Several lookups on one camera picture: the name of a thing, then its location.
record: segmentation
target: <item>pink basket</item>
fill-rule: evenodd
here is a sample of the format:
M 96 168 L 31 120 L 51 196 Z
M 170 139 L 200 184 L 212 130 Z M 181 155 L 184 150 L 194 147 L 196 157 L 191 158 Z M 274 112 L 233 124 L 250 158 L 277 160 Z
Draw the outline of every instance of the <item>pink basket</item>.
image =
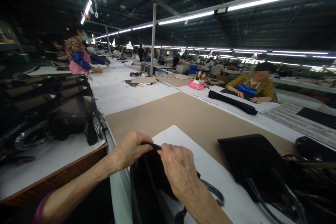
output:
M 189 80 L 189 87 L 201 90 L 206 86 L 206 84 L 204 82 L 200 81 L 199 84 L 196 84 L 196 83 L 193 83 L 193 81 L 194 81 L 193 79 Z

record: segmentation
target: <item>black hair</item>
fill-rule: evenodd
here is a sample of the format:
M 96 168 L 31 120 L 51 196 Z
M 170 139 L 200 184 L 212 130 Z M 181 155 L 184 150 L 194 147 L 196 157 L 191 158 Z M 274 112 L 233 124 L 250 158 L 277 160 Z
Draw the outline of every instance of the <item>black hair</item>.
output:
M 213 60 L 213 57 L 210 57 L 210 58 L 206 61 L 206 64 L 208 64 L 211 60 Z
M 268 71 L 271 74 L 276 70 L 276 66 L 269 62 L 259 63 L 255 69 L 255 71 Z
M 70 28 L 70 32 L 71 32 L 72 36 L 77 36 L 77 34 L 78 34 L 77 31 L 78 30 L 86 32 L 86 30 L 85 30 L 85 28 L 82 24 L 77 23 L 77 22 L 73 23 L 71 25 L 71 28 Z

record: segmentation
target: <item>finger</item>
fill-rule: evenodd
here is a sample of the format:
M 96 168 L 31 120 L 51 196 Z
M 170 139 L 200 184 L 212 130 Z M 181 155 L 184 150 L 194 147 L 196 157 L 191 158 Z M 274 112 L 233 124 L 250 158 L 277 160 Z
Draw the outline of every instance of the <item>finger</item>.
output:
M 149 151 L 152 151 L 153 150 L 153 147 L 151 145 L 140 145 L 139 146 L 139 151 L 141 153 L 141 156 Z

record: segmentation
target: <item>hand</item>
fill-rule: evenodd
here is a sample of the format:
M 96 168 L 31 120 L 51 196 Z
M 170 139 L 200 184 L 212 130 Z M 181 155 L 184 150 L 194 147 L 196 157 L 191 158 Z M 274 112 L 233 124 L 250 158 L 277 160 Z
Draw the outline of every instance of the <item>hand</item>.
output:
M 152 144 L 153 139 L 138 131 L 128 133 L 110 154 L 114 157 L 113 162 L 115 162 L 117 171 L 131 166 L 143 154 L 153 150 L 153 147 L 146 143 Z
M 250 98 L 250 101 L 257 104 L 262 102 L 261 97 Z
M 183 146 L 164 143 L 161 147 L 162 150 L 157 152 L 161 156 L 171 189 L 180 201 L 187 201 L 202 186 L 197 177 L 193 153 Z
M 237 91 L 236 94 L 237 94 L 239 97 L 244 98 L 244 93 L 243 93 L 243 92 Z
M 102 72 L 102 68 L 91 68 L 92 72 Z

